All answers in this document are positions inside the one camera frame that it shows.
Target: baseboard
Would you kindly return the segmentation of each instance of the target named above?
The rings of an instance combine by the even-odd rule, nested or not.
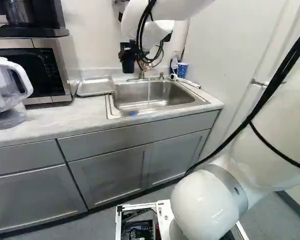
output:
[[[295,213],[300,217],[300,205],[286,191],[277,191],[276,194],[288,204]]]

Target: metal tray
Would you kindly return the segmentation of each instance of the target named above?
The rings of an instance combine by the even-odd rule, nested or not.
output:
[[[114,82],[108,78],[87,77],[79,83],[76,94],[80,97],[90,97],[111,94],[114,90]]]

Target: cabinet drawer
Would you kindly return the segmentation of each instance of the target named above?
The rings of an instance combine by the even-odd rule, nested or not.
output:
[[[92,209],[147,187],[151,146],[143,145],[69,163]]]
[[[212,127],[219,111],[176,117],[58,139],[67,161],[131,148]]]
[[[153,143],[148,188],[180,178],[198,161],[209,130]]]
[[[0,176],[0,233],[86,210],[65,164]]]
[[[0,147],[0,175],[62,164],[55,140]]]

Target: running water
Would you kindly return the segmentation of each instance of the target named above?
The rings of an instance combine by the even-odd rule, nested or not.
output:
[[[148,107],[150,104],[150,80],[148,80]]]

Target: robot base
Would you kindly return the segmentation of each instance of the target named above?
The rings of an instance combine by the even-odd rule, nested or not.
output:
[[[147,233],[152,233],[150,238],[152,240],[188,240],[175,220],[170,200],[118,205],[115,223],[115,240],[148,240]],[[237,222],[220,240],[249,240],[249,238],[240,222]]]

